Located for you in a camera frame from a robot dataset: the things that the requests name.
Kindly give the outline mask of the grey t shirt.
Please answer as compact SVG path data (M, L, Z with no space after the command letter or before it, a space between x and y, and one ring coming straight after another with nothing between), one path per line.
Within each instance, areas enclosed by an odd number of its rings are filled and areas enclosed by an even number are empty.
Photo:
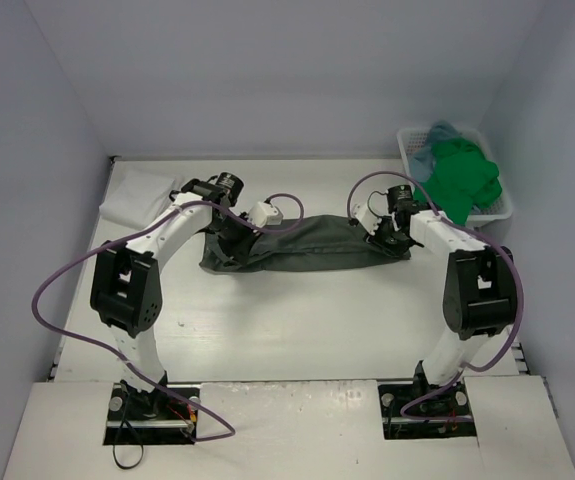
M199 266L211 274L324 272L387 265L411 258L410 252L386 253L367 242L367 232L340 216L318 215L291 232L262 234L252 245L247 263L226 258L217 237L207 234Z

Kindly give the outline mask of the white t shirt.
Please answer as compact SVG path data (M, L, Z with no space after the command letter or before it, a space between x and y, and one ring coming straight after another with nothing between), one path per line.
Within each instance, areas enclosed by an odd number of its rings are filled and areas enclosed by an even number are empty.
M169 205L170 193L182 177L128 169L99 207L100 216L125 227L142 230Z

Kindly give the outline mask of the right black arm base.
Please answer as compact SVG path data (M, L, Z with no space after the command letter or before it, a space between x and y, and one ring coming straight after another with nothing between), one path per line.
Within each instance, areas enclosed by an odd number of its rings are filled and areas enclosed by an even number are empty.
M422 395L411 383L378 385L379 408L385 440L446 440L476 437L467 389L457 383L448 392L409 408L409 417L401 409Z

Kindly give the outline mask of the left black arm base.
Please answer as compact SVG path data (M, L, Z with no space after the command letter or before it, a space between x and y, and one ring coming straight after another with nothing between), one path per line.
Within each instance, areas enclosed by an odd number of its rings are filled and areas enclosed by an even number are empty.
M138 467L147 446L193 446L197 410L160 391L138 392L124 383L112 385L103 444L111 448L121 471Z

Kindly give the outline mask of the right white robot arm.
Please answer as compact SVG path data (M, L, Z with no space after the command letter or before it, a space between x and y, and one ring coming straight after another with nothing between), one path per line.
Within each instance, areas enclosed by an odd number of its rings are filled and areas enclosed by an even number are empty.
M517 271L508 249L454 224L432 203L414 199L409 186L394 186L385 197L385 214L368 202L351 210L365 241L388 255L426 248L446 266L445 328L431 353L417 364L410 400L399 409L400 416L411 421L443 420L462 374L476 368L472 362L478 351L518 322L522 295Z

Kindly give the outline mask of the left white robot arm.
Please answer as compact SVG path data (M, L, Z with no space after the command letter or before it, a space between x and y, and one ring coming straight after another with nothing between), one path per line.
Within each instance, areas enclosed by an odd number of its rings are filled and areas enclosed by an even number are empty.
M192 179L150 224L151 232L100 252L96 257L90 305L111 331L127 358L122 382L135 390L131 408L142 418L158 418L166 409L168 384L156 346L154 323L162 312L161 271L171 257L199 232L215 237L230 263L246 263L259 234L210 205L236 205L244 182L223 172L215 179Z

